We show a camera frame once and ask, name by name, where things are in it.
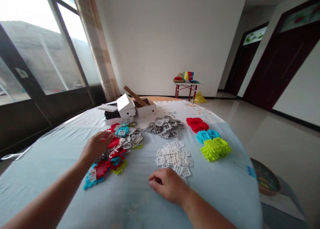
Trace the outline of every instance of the right hand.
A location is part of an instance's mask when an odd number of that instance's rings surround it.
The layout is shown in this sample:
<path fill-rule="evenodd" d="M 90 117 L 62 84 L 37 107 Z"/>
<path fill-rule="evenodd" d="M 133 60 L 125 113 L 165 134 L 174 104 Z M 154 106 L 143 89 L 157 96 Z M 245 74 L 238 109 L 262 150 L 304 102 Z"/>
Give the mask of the right hand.
<path fill-rule="evenodd" d="M 149 177 L 149 185 L 163 198 L 180 206 L 192 193 L 192 189 L 171 168 L 154 171 Z"/>

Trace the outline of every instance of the forearm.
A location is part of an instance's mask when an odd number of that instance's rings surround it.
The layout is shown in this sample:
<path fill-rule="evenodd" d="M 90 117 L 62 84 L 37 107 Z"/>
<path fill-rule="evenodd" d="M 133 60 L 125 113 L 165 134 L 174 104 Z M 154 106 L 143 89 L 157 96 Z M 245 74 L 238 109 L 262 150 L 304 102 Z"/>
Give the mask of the forearm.
<path fill-rule="evenodd" d="M 56 228 L 89 168 L 77 161 L 3 228 Z"/>
<path fill-rule="evenodd" d="M 190 193 L 181 206 L 195 229 L 235 228 L 195 191 Z"/>

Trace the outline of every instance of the table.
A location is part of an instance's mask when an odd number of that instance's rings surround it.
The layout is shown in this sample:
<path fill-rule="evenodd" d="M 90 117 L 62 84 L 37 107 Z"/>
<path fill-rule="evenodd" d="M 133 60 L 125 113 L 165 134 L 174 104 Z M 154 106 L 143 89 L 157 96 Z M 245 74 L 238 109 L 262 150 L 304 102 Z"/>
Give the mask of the table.
<path fill-rule="evenodd" d="M 261 228 L 257 180 L 234 165 L 252 167 L 252 163 L 229 125 L 213 112 L 185 100 L 158 98 L 154 102 L 157 114 L 137 118 L 138 126 L 145 128 L 156 117 L 166 115 L 184 122 L 179 140 L 194 162 L 188 185 L 237 228 Z M 203 145 L 186 124 L 187 117 L 200 117 L 217 130 L 233 149 L 230 155 L 208 162 L 200 151 Z M 89 137 L 108 128 L 102 110 L 87 110 L 42 136 L 13 161 L 0 176 L 0 227 L 77 161 Z M 58 228 L 192 228 L 183 210 L 164 200 L 148 184 L 149 175 L 158 169 L 156 152 L 177 139 L 143 134 L 143 148 L 126 154 L 128 165 L 120 175 L 108 174 L 104 182 L 87 191 L 82 189 L 82 180 Z"/>
<path fill-rule="evenodd" d="M 193 102 L 194 102 L 194 98 L 196 97 L 198 85 L 201 85 L 201 83 L 196 83 L 196 84 L 194 84 L 194 83 L 175 83 L 175 82 L 173 82 L 173 83 L 176 85 L 175 98 L 179 98 L 179 91 L 180 90 L 185 89 L 185 88 L 189 88 L 190 89 L 189 101 L 190 101 L 190 97 L 191 97 L 191 92 L 194 91 L 194 94 L 193 94 Z"/>

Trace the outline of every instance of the left hand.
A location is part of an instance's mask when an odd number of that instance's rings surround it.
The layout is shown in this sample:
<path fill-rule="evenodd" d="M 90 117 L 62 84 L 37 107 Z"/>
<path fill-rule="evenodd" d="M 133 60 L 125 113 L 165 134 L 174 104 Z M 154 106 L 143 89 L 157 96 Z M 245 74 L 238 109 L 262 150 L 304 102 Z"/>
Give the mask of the left hand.
<path fill-rule="evenodd" d="M 92 165 L 101 154 L 105 153 L 108 145 L 114 137 L 114 133 L 110 131 L 98 132 L 88 139 L 81 156 L 80 161 Z"/>

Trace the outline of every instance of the white wall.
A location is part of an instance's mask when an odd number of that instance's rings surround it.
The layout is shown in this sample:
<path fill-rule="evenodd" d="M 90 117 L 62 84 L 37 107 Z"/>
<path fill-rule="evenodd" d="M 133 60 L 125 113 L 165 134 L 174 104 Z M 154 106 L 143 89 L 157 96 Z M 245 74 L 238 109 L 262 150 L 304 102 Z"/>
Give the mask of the white wall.
<path fill-rule="evenodd" d="M 238 96 L 242 97 L 247 89 L 247 86 L 251 80 L 251 77 L 260 61 L 260 58 L 269 42 L 269 39 L 271 38 L 271 35 L 273 33 L 273 30 L 275 29 L 279 19 L 280 19 L 280 16 L 288 11 L 289 9 L 292 9 L 296 6 L 298 6 L 299 4 L 302 4 L 304 3 L 305 1 L 307 0 L 285 0 L 284 2 L 280 3 L 275 11 L 274 11 L 274 14 L 272 16 L 272 19 L 270 20 L 270 23 L 268 25 L 268 28 L 261 40 L 261 43 L 256 51 L 256 54 L 255 56 L 253 57 L 252 59 L 252 63 L 247 71 L 247 74 L 246 74 L 246 77 L 244 78 L 243 80 L 243 83 L 241 85 L 241 88 L 239 90 L 239 93 L 238 93 Z"/>
<path fill-rule="evenodd" d="M 270 21 L 275 8 L 276 6 L 256 6 L 249 12 L 242 12 L 238 28 L 234 36 L 227 62 L 221 77 L 219 89 L 224 89 L 227 83 L 228 76 L 231 71 L 234 58 L 236 57 L 243 33 Z"/>
<path fill-rule="evenodd" d="M 245 0 L 96 3 L 121 93 L 128 85 L 141 95 L 174 95 L 173 78 L 193 71 L 203 95 L 216 95 Z"/>
<path fill-rule="evenodd" d="M 320 41 L 273 109 L 320 126 Z"/>

